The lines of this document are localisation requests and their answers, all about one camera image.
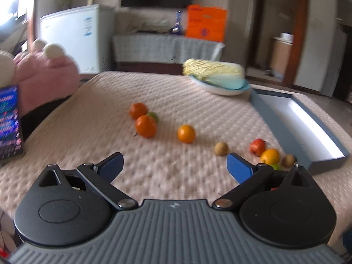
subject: beige quilted tablecloth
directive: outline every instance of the beige quilted tablecloth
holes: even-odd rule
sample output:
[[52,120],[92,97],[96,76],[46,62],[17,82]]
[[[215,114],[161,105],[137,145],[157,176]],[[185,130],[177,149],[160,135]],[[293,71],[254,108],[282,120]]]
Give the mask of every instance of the beige quilted tablecloth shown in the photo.
[[[294,95],[352,151],[352,139],[331,117],[308,97]],[[227,142],[231,151],[252,163],[257,160],[248,145],[256,138],[282,151],[248,96],[213,95],[184,76],[102,73],[42,122],[26,141],[23,158],[0,169],[0,207],[13,216],[47,164],[72,169],[88,161],[98,163],[113,152],[125,158],[113,185],[139,202],[206,198],[212,203],[237,185],[226,169],[226,157],[213,153],[217,142]],[[144,102],[159,115],[154,138],[134,137],[134,121],[128,114],[134,102]],[[192,145],[177,139],[177,128],[184,123],[197,131]],[[337,213],[331,244],[351,223],[351,169],[349,160],[341,169],[315,177]]]

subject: open box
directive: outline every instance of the open box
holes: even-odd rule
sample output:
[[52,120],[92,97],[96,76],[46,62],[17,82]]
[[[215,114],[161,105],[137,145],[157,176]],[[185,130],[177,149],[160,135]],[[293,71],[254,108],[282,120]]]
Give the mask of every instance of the open box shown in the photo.
[[250,101],[286,154],[311,174],[341,167],[349,152],[331,130],[292,94],[254,89]]

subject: red apple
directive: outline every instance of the red apple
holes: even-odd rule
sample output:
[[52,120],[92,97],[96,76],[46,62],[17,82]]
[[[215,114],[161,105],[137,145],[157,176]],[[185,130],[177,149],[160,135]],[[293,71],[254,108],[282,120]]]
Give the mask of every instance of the red apple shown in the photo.
[[260,157],[266,149],[266,143],[263,139],[256,139],[249,145],[249,151]]

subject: blue sticker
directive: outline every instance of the blue sticker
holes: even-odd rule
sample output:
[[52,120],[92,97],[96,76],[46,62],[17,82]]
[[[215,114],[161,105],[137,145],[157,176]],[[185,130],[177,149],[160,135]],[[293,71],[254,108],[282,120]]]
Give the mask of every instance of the blue sticker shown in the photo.
[[84,19],[84,36],[88,37],[92,34],[92,17]]

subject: plate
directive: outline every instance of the plate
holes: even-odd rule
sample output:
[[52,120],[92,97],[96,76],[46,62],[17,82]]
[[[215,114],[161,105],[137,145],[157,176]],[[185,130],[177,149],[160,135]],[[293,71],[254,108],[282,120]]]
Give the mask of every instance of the plate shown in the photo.
[[199,86],[199,87],[201,87],[211,93],[214,93],[217,95],[223,95],[223,96],[240,95],[251,88],[247,80],[245,81],[244,86],[242,86],[240,89],[233,90],[233,89],[225,89],[222,87],[218,87],[215,85],[205,83],[203,81],[200,81],[199,79],[196,79],[194,76],[190,76],[190,78],[197,86]]

